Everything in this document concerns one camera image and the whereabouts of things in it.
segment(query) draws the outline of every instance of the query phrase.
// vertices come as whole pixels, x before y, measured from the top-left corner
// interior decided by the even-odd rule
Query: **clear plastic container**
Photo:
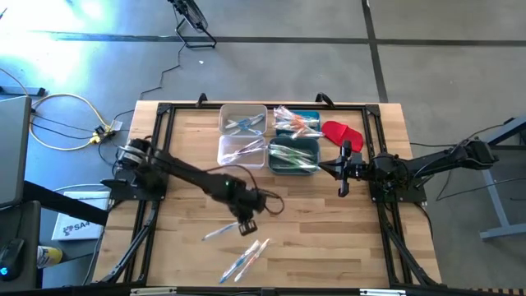
[[[311,138],[297,138],[295,140],[289,138],[289,137],[277,137],[274,139],[271,139],[269,141],[270,144],[277,144],[277,145],[283,145],[294,149],[299,150],[307,150],[310,151],[313,155],[316,156],[316,159],[314,162],[317,164],[320,162],[320,144],[317,140],[311,139]],[[277,164],[288,164],[284,160],[280,160],[276,157],[272,157],[268,154],[268,151],[266,151],[269,159],[269,169],[270,172],[275,174],[282,174],[282,175],[296,175],[296,176],[308,176],[314,174],[314,172],[308,172],[304,169],[277,169],[275,165]]]
[[[263,140],[266,145],[265,138],[263,136],[228,136],[223,135],[219,138],[219,149],[217,151],[217,163],[219,165],[225,164],[239,164],[247,169],[261,169],[265,165],[265,150],[259,150],[252,152],[248,155],[242,155],[236,160],[226,163],[223,161],[223,157],[227,154],[232,154],[237,150],[242,149],[248,144]]]
[[[238,122],[243,119],[252,118],[257,115],[264,114],[262,120],[250,127],[250,129],[260,132],[261,135],[266,133],[266,119],[267,119],[267,108],[262,104],[224,104],[221,106],[219,111],[219,131],[223,135],[232,135],[236,131],[239,131],[239,128],[232,127],[226,128],[230,122]],[[240,131],[236,132],[232,136],[258,136],[251,131]]]
[[[317,131],[317,132],[320,132],[321,131],[321,116],[320,116],[320,113],[317,112],[317,111],[293,111],[291,110],[293,113],[297,114],[297,115],[300,115],[300,116],[303,116],[303,117],[308,117],[308,118],[315,118],[315,119],[318,119],[319,122],[318,124],[315,126],[315,127],[311,127],[313,130]],[[276,136],[291,136],[293,134],[293,132],[291,131],[287,131],[287,130],[281,130],[281,129],[276,129]]]

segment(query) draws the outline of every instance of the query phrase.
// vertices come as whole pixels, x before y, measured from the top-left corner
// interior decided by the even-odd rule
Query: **black cable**
[[[468,136],[466,139],[464,139],[464,140],[462,140],[461,142],[459,142],[459,144],[457,144],[456,146],[454,146],[454,145],[450,145],[450,144],[443,144],[443,145],[428,145],[428,144],[415,143],[415,142],[411,142],[411,143],[409,143],[409,144],[411,144],[411,145],[417,145],[417,146],[425,146],[425,147],[454,146],[454,149],[450,152],[450,154],[451,154],[451,153],[453,153],[453,152],[457,149],[457,147],[460,146],[460,144],[462,144],[462,143],[463,143],[464,141],[466,141],[466,140],[469,140],[469,138],[471,138],[472,136],[476,136],[477,134],[479,134],[479,133],[481,133],[481,132],[485,132],[485,131],[491,130],[492,128],[495,128],[495,127],[502,127],[503,125],[504,125],[504,124],[496,124],[496,125],[494,125],[494,126],[490,126],[490,127],[483,128],[483,129],[480,130],[480,131],[476,131],[476,132],[474,132],[473,134],[471,134],[470,136]],[[414,177],[414,178],[416,178],[416,175],[417,175],[422,169],[424,169],[424,168],[419,169],[418,172],[415,174],[415,177]],[[444,190],[445,190],[445,188],[447,187],[448,183],[450,182],[451,172],[452,172],[451,170],[448,172],[448,176],[447,176],[447,179],[445,180],[445,184],[444,184],[444,186],[442,187],[441,192],[440,192],[440,193],[438,194],[438,196],[436,197],[435,201],[439,201],[439,197],[440,197],[440,195],[442,195],[442,193],[444,192]]]
[[[467,193],[467,192],[473,192],[473,191],[476,191],[476,190],[479,190],[479,189],[484,189],[486,187],[495,186],[495,185],[502,184],[502,183],[507,183],[507,182],[519,181],[519,180],[526,180],[526,178],[511,178],[511,179],[502,180],[502,181],[499,181],[499,182],[495,182],[493,184],[487,184],[485,186],[476,187],[476,188],[469,189],[469,190],[464,190],[464,191],[461,191],[461,192],[456,192],[456,193],[447,195],[445,197],[438,198],[438,199],[436,199],[436,201],[441,201],[441,200],[444,200],[446,198],[457,196],[459,194],[463,194],[463,193]]]
[[[444,157],[440,157],[439,159],[436,159],[436,160],[433,160],[431,162],[428,162],[427,164],[424,164],[413,176],[413,179],[417,178],[418,177],[418,174],[420,172],[422,172],[425,168],[427,168],[428,166],[434,164],[435,162],[437,162],[438,160],[443,160],[445,157],[447,157],[448,155],[451,155],[451,153],[448,153],[447,155],[445,155]]]
[[[22,225],[22,216],[23,216],[23,213],[24,213],[21,206],[17,206],[17,207],[18,207],[18,211],[19,211],[19,216],[18,216],[18,225],[16,226],[15,238],[18,238],[18,234],[20,232],[20,228],[21,228],[21,225]]]
[[[115,115],[115,117],[113,118],[113,120],[117,119],[118,117],[120,117],[120,116],[122,116],[122,115],[124,115],[124,114],[130,113],[130,112],[133,112],[133,111],[135,111],[135,109],[127,110],[127,111],[121,112],[121,113]]]
[[[108,140],[108,137],[105,137],[104,139],[102,139],[102,141],[99,143],[99,148],[97,149],[98,152],[99,152],[99,156],[100,156],[100,159],[102,159],[107,165],[110,165],[110,166],[113,166],[113,163],[111,163],[110,161],[107,161],[104,156],[102,156],[102,152],[100,152],[100,147],[102,147],[102,145],[104,144],[104,142]]]
[[[444,186],[442,186],[442,189],[441,189],[440,193],[438,193],[438,195],[436,196],[435,201],[438,201],[438,199],[441,197],[442,193],[444,193],[444,190],[447,187],[447,184],[450,183],[450,179],[451,179],[451,174],[452,173],[453,173],[453,170],[451,170],[451,171],[449,171],[447,173],[447,179],[445,180]]]
[[[195,294],[195,296],[238,296],[238,295],[253,295],[253,296],[261,296],[261,292],[259,291],[243,291],[243,292],[237,292],[234,294],[215,294],[215,293],[198,293]]]
[[[490,126],[490,127],[486,127],[478,132],[474,132],[471,136],[468,136],[467,139],[469,139],[470,137],[472,136],[476,136],[477,134],[481,133],[481,132],[485,132],[485,131],[489,131],[491,130],[492,128],[495,128],[495,127],[502,127],[504,124],[496,124],[494,126]]]
[[[206,169],[206,170],[204,170],[204,172],[211,172],[211,171],[215,171],[215,170],[226,168],[226,167],[235,167],[235,168],[243,169],[245,172],[248,173],[248,175],[252,179],[252,183],[254,184],[254,189],[256,190],[256,192],[258,192],[258,193],[259,192],[263,192],[268,197],[276,198],[276,199],[279,199],[281,201],[282,207],[278,211],[270,210],[265,204],[265,209],[269,213],[271,213],[272,215],[279,215],[285,210],[285,201],[283,200],[283,198],[281,196],[279,196],[278,194],[274,193],[274,192],[271,192],[271,191],[268,191],[268,190],[265,190],[265,189],[259,189],[257,187],[256,179],[254,178],[254,175],[252,174],[252,172],[250,170],[248,170],[247,168],[245,168],[244,166],[242,166],[242,165],[239,165],[239,164],[224,164],[224,165],[221,165],[219,167],[212,168],[212,169]]]
[[[71,126],[71,125],[69,125],[69,124],[66,124],[66,123],[60,123],[60,122],[58,122],[58,121],[54,121],[54,120],[52,120],[52,119],[42,117],[42,116],[40,116],[40,115],[38,115],[38,114],[34,114],[34,113],[33,113],[33,114],[31,114],[31,115],[32,115],[32,116],[35,116],[35,117],[37,117],[37,118],[41,118],[41,119],[43,119],[43,120],[47,120],[47,121],[49,121],[49,122],[51,122],[51,123],[60,124],[60,125],[62,125],[62,126],[64,126],[64,127],[75,128],[76,130],[79,130],[79,131],[93,132],[93,130],[89,130],[89,129],[87,129],[87,128],[73,127],[73,126]]]
[[[33,125],[34,127],[38,127],[38,128],[42,128],[46,131],[50,131],[50,132],[54,132],[60,136],[65,136],[65,137],[68,137],[68,138],[71,138],[71,139],[78,139],[78,140],[85,140],[85,139],[91,139],[93,136],[84,136],[84,137],[79,137],[79,136],[69,136],[69,135],[66,135],[66,134],[63,134],[61,132],[57,132],[57,131],[54,131],[52,130],[51,128],[47,128],[47,127],[41,127],[40,125],[36,124],[36,123],[30,123],[31,125]]]
[[[409,142],[409,144],[415,145],[415,146],[424,146],[424,147],[452,147],[456,145],[456,144],[430,145],[430,144],[422,144],[422,143],[417,143],[417,142]]]
[[[414,205],[417,206],[422,211],[422,213],[424,213],[424,215],[426,216],[427,223],[429,224],[429,232],[431,233],[431,239],[433,239],[433,225],[431,224],[431,219],[429,218],[429,215],[427,214],[426,209],[424,209],[424,207],[417,202],[415,202]]]
[[[177,16],[177,13],[175,12],[175,8],[173,9],[173,14],[175,15],[175,20],[177,21],[177,23],[179,23],[179,19],[178,19],[178,16]],[[154,90],[162,90],[163,89],[163,79],[164,79],[164,73],[166,72],[170,72],[172,70],[175,70],[177,68],[179,68],[181,66],[181,52],[182,50],[185,48],[185,44],[184,42],[182,43],[182,46],[181,48],[179,49],[178,51],[178,64],[175,65],[174,67],[171,67],[169,69],[166,69],[164,71],[161,72],[161,77],[159,79],[159,84],[157,85],[157,87],[154,87],[153,89],[149,89],[149,90],[145,90],[143,92],[141,92],[141,94],[139,95],[139,100],[142,100],[143,96],[151,91],[154,91]]]
[[[97,257],[97,253],[99,252],[100,243],[102,242],[102,237],[104,234],[104,229],[100,231],[99,239],[97,239],[97,243],[95,244],[95,249],[93,250],[93,256],[90,261],[90,265],[88,266],[88,272],[85,274],[85,278],[82,281],[82,285],[85,285],[88,282],[88,279],[90,278],[91,270],[93,269],[93,264],[95,263],[95,258]]]

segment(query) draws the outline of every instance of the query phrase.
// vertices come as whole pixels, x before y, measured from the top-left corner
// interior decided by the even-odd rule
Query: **mouse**
[[[0,248],[0,280],[14,280],[20,275],[23,248],[22,238],[14,238]]]

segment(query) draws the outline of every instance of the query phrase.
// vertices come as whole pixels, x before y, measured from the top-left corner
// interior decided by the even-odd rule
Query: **butcher block tabletop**
[[[137,102],[130,138],[151,135],[158,101]],[[228,102],[261,104],[275,102]],[[400,104],[379,104],[387,150],[411,159],[411,148]],[[362,115],[355,111],[321,110],[321,121],[344,123],[363,134]],[[169,152],[200,169],[216,167],[219,144],[219,110],[178,110]],[[275,137],[272,110],[268,112],[265,138]],[[161,135],[166,128],[164,123]],[[371,120],[376,139],[374,121]],[[333,160],[339,147],[319,140],[321,160]],[[362,149],[368,160],[367,150]],[[251,183],[246,172],[227,168]],[[258,231],[242,237],[235,230],[202,242],[208,233],[235,221],[226,205],[213,201],[203,191],[170,177],[166,198],[161,203],[148,286],[218,286],[219,278],[256,239],[271,244],[238,282],[233,276],[223,286],[297,288],[381,288],[388,287],[385,259],[376,206],[371,203],[367,182],[349,180],[350,193],[338,197],[339,182],[324,171],[312,176],[272,174],[268,168],[253,169],[258,187],[278,193],[285,203],[280,215],[267,211],[255,215]],[[279,208],[268,201],[269,208]],[[136,201],[125,201],[109,214],[94,280],[107,275],[127,250],[136,217]],[[399,205],[408,249],[429,276],[441,282],[430,229],[424,214],[414,205]],[[141,266],[142,248],[136,261]],[[393,253],[397,276],[402,279],[399,256]]]

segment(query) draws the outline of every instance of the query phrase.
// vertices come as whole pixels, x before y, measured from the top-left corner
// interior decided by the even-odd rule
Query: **teal container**
[[[303,116],[303,117],[310,117],[320,120],[320,113],[317,111],[292,111],[294,114]],[[321,120],[318,122],[318,125],[315,127],[311,127],[313,130],[320,132],[321,131]],[[280,130],[276,129],[276,136],[290,136],[293,132],[287,131],[287,130]]]
[[[320,162],[320,144],[318,141],[312,138],[297,138],[295,140],[289,137],[276,137],[269,141],[269,144],[277,144],[282,146],[287,146],[294,149],[310,151],[313,155],[316,156],[316,163]],[[275,169],[274,166],[277,164],[288,164],[288,162],[281,160],[279,158],[268,155],[268,164],[270,172],[281,175],[297,175],[297,176],[308,176],[312,175],[315,172],[308,172],[303,169]]]

